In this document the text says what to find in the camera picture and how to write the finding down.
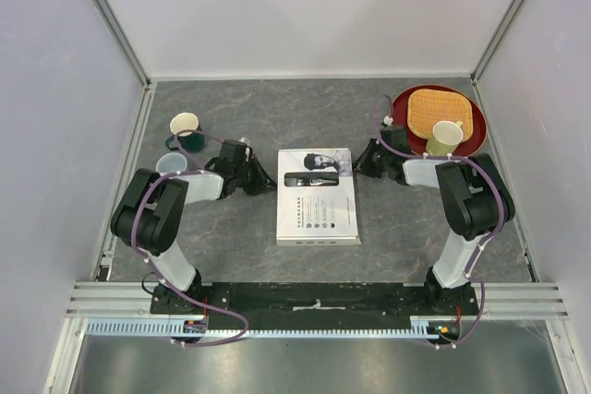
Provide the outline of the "white cardboard box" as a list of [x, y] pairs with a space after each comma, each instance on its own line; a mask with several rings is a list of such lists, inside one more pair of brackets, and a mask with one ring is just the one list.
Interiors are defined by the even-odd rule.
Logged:
[[361, 244], [350, 149], [278, 151], [276, 243]]

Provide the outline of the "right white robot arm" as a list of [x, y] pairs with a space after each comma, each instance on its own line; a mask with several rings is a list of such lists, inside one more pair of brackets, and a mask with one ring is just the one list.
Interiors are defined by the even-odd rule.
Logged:
[[513, 199], [490, 156], [414, 155], [406, 130], [384, 125], [353, 162], [353, 170], [372, 178], [386, 174], [399, 185], [440, 192], [450, 232], [439, 259], [428, 269], [417, 302], [437, 315], [457, 306], [474, 312], [470, 282], [474, 267], [490, 240], [515, 214]]

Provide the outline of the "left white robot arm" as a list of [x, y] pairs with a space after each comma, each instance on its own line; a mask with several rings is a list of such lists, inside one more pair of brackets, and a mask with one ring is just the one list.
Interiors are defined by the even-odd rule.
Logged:
[[256, 197], [277, 184], [247, 143], [226, 139], [219, 154], [194, 171], [137, 170], [115, 209], [113, 236], [141, 256], [183, 314], [195, 313], [203, 300], [201, 276], [177, 241], [184, 209], [223, 200], [238, 189]]

